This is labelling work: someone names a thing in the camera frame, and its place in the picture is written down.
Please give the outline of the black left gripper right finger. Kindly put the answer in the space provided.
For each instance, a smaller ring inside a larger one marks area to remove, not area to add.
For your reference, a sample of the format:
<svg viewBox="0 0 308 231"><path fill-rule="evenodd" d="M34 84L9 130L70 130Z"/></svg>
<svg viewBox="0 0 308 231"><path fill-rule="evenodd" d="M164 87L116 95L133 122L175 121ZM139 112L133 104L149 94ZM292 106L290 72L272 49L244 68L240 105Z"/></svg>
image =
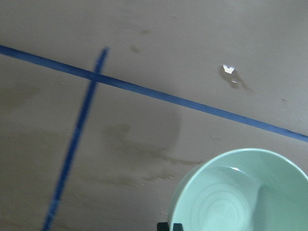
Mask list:
<svg viewBox="0 0 308 231"><path fill-rule="evenodd" d="M174 223L173 224L173 231L182 231L182 224Z"/></svg>

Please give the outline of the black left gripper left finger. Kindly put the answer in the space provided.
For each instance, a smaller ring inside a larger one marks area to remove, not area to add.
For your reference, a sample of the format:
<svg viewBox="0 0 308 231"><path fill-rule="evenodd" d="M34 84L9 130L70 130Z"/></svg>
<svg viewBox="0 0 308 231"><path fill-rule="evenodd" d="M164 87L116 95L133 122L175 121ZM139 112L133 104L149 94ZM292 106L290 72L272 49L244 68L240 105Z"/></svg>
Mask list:
<svg viewBox="0 0 308 231"><path fill-rule="evenodd" d="M157 223L157 231L169 231L169 225L167 222Z"/></svg>

